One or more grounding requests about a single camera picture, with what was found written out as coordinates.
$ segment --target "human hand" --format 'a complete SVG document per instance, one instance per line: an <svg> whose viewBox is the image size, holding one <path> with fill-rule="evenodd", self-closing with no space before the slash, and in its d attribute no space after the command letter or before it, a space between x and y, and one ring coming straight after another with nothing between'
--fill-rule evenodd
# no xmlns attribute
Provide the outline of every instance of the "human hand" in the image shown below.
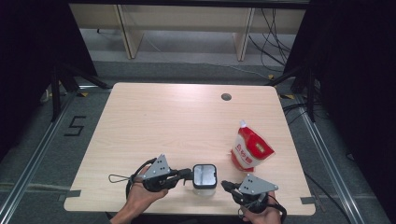
<svg viewBox="0 0 396 224"><path fill-rule="evenodd" d="M268 192L268 203L275 204L275 193L273 191ZM243 220L252 222L253 224L280 224L279 211L273 207L267 207L264 211L259 214L250 212L246 207L241 206L241 210L244 213Z"/></svg>
<svg viewBox="0 0 396 224"><path fill-rule="evenodd" d="M148 167L144 167L140 174L144 174ZM143 187L142 183L134 183L129 190L128 199L121 210L111 218L110 222L115 224L130 223L132 219L142 214L155 201L165 197L168 189L159 192L150 192Z"/></svg>

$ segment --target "wooden table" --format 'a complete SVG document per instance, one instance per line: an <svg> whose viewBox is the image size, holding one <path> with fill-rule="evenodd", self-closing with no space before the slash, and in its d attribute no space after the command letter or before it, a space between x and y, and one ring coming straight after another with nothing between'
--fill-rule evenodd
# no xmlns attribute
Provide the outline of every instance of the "wooden table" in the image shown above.
<svg viewBox="0 0 396 224"><path fill-rule="evenodd" d="M225 101L221 95L232 96ZM172 169L213 163L218 181L242 182L246 173L231 162L230 150L244 119L276 154L256 168L255 176L277 184L276 197L290 215L313 215L311 197L276 90L263 86L118 83L111 92L71 190L68 211L117 212L125 203L126 182L145 161L164 153ZM239 205L220 183L212 197L193 193L179 181L146 213L236 215Z"/></svg>

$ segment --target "white label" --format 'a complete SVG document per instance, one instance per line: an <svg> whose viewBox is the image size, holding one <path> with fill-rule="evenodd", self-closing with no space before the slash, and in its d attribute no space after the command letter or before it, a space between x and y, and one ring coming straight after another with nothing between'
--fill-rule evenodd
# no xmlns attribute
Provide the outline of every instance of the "white label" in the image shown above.
<svg viewBox="0 0 396 224"><path fill-rule="evenodd" d="M240 134L236 136L233 154L244 169L255 167L262 162L250 154L250 151L247 149L245 139Z"/></svg>

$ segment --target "printed number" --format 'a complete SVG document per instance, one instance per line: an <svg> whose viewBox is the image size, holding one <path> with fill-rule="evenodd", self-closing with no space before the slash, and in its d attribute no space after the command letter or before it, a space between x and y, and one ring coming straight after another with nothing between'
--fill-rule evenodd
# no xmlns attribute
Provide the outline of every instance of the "printed number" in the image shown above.
<svg viewBox="0 0 396 224"><path fill-rule="evenodd" d="M82 125L74 125L74 122L76 119L85 119L87 118L86 116L74 116L72 119L72 122L70 122L69 124L69 128L76 128L78 129L78 133L66 133L64 136L79 136L82 132L82 129L84 128L84 126Z"/></svg>

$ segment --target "red and white package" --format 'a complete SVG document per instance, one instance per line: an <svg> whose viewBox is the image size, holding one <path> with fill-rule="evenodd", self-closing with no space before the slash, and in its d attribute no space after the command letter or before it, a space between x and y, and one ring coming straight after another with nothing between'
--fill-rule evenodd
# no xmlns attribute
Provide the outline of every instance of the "red and white package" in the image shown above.
<svg viewBox="0 0 396 224"><path fill-rule="evenodd" d="M255 166L273 154L275 152L270 145L249 129L244 120L241 120L241 127L231 150L231 160L236 168L245 172L253 172Z"/></svg>

